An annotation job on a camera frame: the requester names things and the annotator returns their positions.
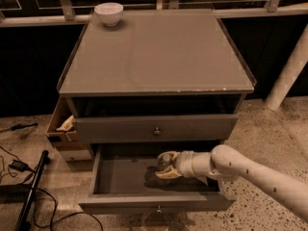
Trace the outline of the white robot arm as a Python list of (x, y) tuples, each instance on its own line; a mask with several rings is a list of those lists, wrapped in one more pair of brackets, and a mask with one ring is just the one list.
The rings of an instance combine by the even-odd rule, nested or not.
[(218, 145), (211, 152), (168, 151), (158, 156), (160, 179), (196, 178), (232, 181), (242, 177), (276, 200), (293, 214), (308, 221), (308, 184), (246, 158), (228, 145)]

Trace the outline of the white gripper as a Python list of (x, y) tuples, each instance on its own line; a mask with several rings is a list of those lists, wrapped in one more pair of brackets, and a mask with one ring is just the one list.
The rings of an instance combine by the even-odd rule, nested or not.
[(158, 156), (159, 160), (169, 162), (174, 161), (174, 167), (169, 166), (161, 171), (156, 171), (155, 174), (161, 179), (176, 179), (181, 176), (185, 178), (194, 177), (193, 172), (193, 152), (192, 151), (167, 151)]

